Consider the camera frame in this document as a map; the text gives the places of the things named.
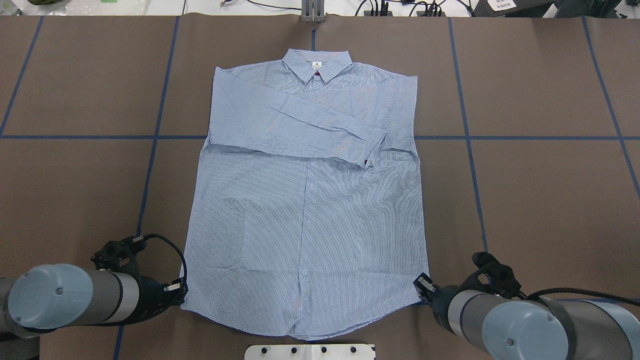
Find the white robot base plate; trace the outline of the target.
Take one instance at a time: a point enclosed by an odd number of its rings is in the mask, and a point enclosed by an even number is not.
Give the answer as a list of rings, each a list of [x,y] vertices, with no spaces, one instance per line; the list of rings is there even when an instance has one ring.
[[[375,360],[374,344],[272,344],[252,345],[245,360]]]

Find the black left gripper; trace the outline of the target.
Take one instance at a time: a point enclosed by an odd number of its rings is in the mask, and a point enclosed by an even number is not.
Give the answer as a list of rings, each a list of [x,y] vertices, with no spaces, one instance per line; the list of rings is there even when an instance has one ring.
[[[183,305],[189,292],[186,280],[173,280],[169,284],[158,282],[150,276],[142,276],[139,287],[141,296],[135,308],[135,322],[148,321],[171,306]]]

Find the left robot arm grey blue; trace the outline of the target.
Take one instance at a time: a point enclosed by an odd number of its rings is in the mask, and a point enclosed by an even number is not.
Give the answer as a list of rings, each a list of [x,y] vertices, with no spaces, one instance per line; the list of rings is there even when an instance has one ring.
[[[38,360],[41,335],[75,326],[119,327],[145,322],[188,292],[186,278],[161,284],[132,270],[35,266],[1,278],[1,358]]]

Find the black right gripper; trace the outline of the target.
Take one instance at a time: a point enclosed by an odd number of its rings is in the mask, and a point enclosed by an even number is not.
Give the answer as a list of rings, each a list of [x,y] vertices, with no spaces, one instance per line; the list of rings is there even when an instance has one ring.
[[[413,285],[420,300],[430,305],[436,323],[439,326],[450,326],[451,302],[457,294],[466,289],[461,285],[434,285],[434,281],[425,272],[413,281]]]

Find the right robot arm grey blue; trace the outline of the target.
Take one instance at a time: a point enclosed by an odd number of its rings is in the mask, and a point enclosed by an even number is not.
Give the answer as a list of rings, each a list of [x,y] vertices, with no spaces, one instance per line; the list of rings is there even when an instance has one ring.
[[[607,301],[507,299],[470,285],[413,282],[444,330],[494,360],[637,360],[640,324]]]

